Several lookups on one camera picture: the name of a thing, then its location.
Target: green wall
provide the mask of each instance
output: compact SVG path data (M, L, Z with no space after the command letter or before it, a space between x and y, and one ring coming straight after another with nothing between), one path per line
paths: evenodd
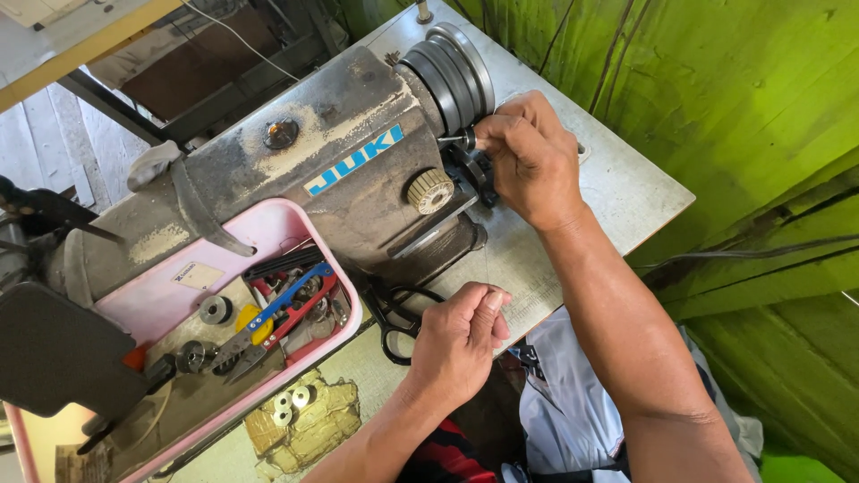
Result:
M355 38L410 4L344 3ZM558 31L541 75L698 197L632 266L859 233L856 0L461 3L535 70ZM859 481L859 307L841 291L859 289L855 245L641 272L768 440L848 481Z

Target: black pad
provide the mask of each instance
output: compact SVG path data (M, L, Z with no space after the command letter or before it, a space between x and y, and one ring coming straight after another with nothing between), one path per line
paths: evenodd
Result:
M0 400L42 417L70 402L125 416L149 382L122 363L134 339L43 284L0 296Z

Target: pink plastic tray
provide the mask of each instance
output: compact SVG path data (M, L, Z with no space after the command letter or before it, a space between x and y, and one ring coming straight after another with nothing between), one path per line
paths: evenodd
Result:
M206 297L216 294L248 267L283 254L299 242L312 237L334 272L337 273L344 293L349 298L351 305L349 320L342 329L335 331L328 339L315 341L319 344L309 347L309 352L303 353L303 357L297 360L290 358L290 366L285 370L255 386L233 406L213 414L179 442L163 450L131 476L122 480L122 483L137 483L145 480L194 444L224 428L242 414L251 411L275 394L290 379L299 376L313 363L343 344L361 325L361 300L355 287L310 223L307 214L298 205L287 199L267 199L226 222L223 227L240 242L256 247L257 253L252 257L242 257L206 240L197 240L102 298L95 304L95 308L105 317L130 330L131 336L138 344L156 342L191 316ZM187 276L188 267L191 265L194 265L192 272L197 270L198 273L199 268L196 267L204 267L202 275L198 277L198 284L205 284L205 290L192 288L176 281L176 278L183 273ZM9 409L11 409L9 422L15 435L27 483L43 483L39 481L32 452L27 444L26 428L20 414L17 408L9 407Z

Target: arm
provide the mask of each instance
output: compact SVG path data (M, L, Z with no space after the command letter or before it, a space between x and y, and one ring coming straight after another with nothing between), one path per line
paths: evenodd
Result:
M582 200L576 137L545 97L516 97L475 132L496 190L557 272L576 337L620 412L636 481L751 481L670 317Z
M403 382L367 424L302 481L396 480L417 446L486 382L492 348L510 335L499 311L510 298L496 286L471 282L447 302L426 309Z

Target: yellow tool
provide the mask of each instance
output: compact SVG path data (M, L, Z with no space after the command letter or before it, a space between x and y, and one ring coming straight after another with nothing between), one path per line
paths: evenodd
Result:
M256 305L248 304L241 309L238 317L235 318L235 331L238 333L241 329L245 328L247 324L253 320L253 317L259 315L262 312L262 309L257 307ZM274 321L269 319L263 322L263 325L259 326L259 328L253 333L251 333L251 344L260 345L263 343L266 337L271 335L271 332L274 330Z

